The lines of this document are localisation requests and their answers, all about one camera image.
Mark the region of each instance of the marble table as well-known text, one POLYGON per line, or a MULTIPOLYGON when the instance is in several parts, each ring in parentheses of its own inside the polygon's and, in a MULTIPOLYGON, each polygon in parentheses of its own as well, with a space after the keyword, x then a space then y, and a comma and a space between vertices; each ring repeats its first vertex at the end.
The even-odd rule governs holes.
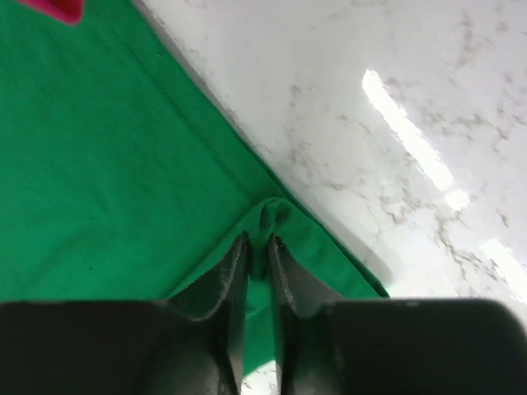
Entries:
MULTIPOLYGON (((140 7, 392 296, 495 298, 527 317, 527 1, 140 7)), ((272 393, 270 369, 244 393, 272 393)))

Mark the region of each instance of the folded cloth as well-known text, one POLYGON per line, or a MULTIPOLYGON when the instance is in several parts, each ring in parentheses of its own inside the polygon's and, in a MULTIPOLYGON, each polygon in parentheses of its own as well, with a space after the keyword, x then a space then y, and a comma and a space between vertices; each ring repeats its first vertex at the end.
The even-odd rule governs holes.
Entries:
POLYGON ((35 10, 43 12, 68 24, 78 23, 82 17, 84 0, 18 0, 35 10))
POLYGON ((343 295, 386 295, 129 2, 89 1, 76 29, 7 2, 0 43, 0 300, 169 297, 246 230, 249 372, 273 358, 273 232, 343 295))

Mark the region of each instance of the white marble countertop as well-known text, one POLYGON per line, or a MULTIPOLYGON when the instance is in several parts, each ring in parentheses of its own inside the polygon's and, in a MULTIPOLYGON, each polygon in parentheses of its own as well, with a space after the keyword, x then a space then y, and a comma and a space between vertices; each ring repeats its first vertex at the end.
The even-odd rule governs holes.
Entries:
POLYGON ((524 314, 526 1, 143 2, 392 296, 524 314))

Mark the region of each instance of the pink object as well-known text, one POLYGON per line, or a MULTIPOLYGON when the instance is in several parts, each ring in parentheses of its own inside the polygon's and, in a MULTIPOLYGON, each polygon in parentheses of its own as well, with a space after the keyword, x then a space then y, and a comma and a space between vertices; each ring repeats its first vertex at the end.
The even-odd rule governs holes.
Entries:
POLYGON ((73 25, 82 18, 84 0, 19 0, 37 11, 73 25))

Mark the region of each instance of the red cloth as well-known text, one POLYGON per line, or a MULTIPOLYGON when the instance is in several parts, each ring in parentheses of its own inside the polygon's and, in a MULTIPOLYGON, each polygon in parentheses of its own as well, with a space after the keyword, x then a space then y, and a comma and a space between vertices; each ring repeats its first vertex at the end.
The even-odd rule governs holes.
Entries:
POLYGON ((75 24, 81 20, 84 0, 19 0, 61 22, 75 24))

